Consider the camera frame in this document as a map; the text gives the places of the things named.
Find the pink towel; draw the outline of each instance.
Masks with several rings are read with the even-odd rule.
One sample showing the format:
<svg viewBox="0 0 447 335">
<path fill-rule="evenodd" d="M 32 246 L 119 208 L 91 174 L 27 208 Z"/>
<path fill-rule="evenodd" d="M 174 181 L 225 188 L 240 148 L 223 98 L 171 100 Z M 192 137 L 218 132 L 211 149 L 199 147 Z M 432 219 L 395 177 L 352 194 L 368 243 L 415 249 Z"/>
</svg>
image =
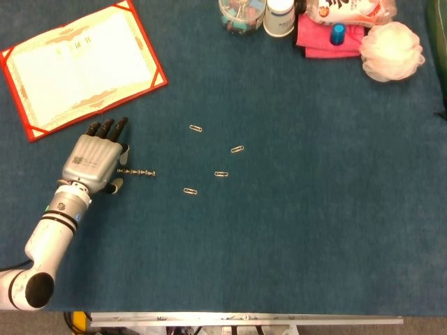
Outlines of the pink towel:
<svg viewBox="0 0 447 335">
<path fill-rule="evenodd" d="M 331 26 L 315 23 L 307 15 L 298 17 L 298 37 L 296 45 L 305 48 L 306 58 L 346 58 L 358 57 L 365 28 L 346 26 L 346 35 L 342 45 L 330 42 Z"/>
</svg>

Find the robot finger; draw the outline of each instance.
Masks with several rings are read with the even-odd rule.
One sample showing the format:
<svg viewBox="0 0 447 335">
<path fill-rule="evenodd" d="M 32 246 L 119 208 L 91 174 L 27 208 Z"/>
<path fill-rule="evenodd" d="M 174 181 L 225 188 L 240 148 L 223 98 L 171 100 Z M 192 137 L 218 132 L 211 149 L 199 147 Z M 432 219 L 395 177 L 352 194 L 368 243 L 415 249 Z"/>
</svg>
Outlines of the robot finger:
<svg viewBox="0 0 447 335">
<path fill-rule="evenodd" d="M 119 164 L 126 165 L 127 164 L 127 158 L 129 157 L 129 151 L 131 150 L 130 146 L 128 144 L 121 144 L 123 147 L 121 151 L 121 156 L 119 157 Z"/>
<path fill-rule="evenodd" d="M 118 137 L 121 135 L 121 132 L 124 129 L 124 126 L 127 124 L 127 121 L 129 119 L 127 119 L 126 117 L 123 117 L 121 120 L 118 121 L 117 125 L 112 129 L 112 131 L 110 131 L 109 137 L 108 139 L 112 142 L 116 142 L 118 141 Z"/>
<path fill-rule="evenodd" d="M 94 136 L 96 134 L 96 131 L 98 130 L 99 127 L 101 127 L 101 124 L 99 122 L 95 121 L 94 123 L 92 123 L 89 126 L 89 128 L 85 132 L 85 135 Z"/>
<path fill-rule="evenodd" d="M 96 133 L 96 136 L 98 136 L 99 138 L 105 138 L 110 130 L 110 127 L 113 125 L 113 122 L 115 122 L 114 119 L 105 120 L 103 126 L 100 127 L 98 132 Z"/>
<path fill-rule="evenodd" d="M 122 178 L 116 178 L 111 183 L 106 184 L 102 191 L 109 194 L 115 194 L 119 191 L 121 186 L 123 186 L 123 183 L 124 181 Z"/>
</svg>

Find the silver paper clip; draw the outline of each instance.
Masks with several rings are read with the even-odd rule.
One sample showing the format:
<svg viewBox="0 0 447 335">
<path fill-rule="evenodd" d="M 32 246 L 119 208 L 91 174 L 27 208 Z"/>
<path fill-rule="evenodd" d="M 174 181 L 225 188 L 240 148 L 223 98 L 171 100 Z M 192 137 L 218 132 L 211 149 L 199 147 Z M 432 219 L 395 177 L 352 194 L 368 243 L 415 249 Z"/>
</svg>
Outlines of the silver paper clip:
<svg viewBox="0 0 447 335">
<path fill-rule="evenodd" d="M 187 188 L 187 187 L 185 187 L 185 188 L 183 189 L 183 191 L 184 191 L 186 194 L 191 194 L 191 195 L 197 195 L 197 194 L 198 194 L 198 191 L 197 191 L 197 190 L 193 190 L 192 188 Z"/>
<path fill-rule="evenodd" d="M 236 148 L 232 148 L 231 150 L 230 150 L 230 152 L 232 153 L 232 154 L 236 154 L 237 152 L 241 152 L 242 150 L 244 150 L 245 148 L 244 148 L 244 146 L 243 145 L 240 145 L 240 146 L 238 146 L 238 147 L 236 147 Z"/>
<path fill-rule="evenodd" d="M 214 173 L 214 176 L 216 176 L 216 177 L 228 177 L 228 172 L 222 172 L 222 171 L 216 171 L 215 173 Z"/>
<path fill-rule="evenodd" d="M 199 126 L 194 126 L 193 124 L 189 125 L 189 129 L 191 129 L 192 131 L 197 131 L 198 133 L 202 133 L 202 128 Z"/>
</svg>

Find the certificate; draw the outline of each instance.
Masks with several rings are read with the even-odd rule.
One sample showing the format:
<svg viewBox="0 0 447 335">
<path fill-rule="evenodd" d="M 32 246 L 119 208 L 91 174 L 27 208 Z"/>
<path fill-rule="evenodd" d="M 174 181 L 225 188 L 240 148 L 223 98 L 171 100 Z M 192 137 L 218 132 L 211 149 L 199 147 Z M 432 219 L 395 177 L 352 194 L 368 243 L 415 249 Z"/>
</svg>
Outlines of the certificate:
<svg viewBox="0 0 447 335">
<path fill-rule="evenodd" d="M 167 84 L 131 0 L 0 53 L 31 141 Z"/>
</svg>

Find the robotic arm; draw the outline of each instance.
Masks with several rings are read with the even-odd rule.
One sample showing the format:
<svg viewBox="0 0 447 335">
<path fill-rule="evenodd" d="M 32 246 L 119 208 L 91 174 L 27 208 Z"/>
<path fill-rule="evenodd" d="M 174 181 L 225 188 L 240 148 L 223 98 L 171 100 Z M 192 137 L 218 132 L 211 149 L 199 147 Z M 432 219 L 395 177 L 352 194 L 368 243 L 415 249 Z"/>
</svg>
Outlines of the robotic arm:
<svg viewBox="0 0 447 335">
<path fill-rule="evenodd" d="M 127 162 L 129 146 L 117 143 L 127 118 L 106 138 L 113 122 L 108 119 L 102 127 L 94 122 L 80 136 L 64 165 L 59 187 L 25 246 L 33 267 L 0 272 L 0 310 L 35 311 L 49 302 L 57 269 L 89 208 L 91 195 L 116 193 L 121 187 L 122 179 L 108 181 L 117 162 Z"/>
</svg>

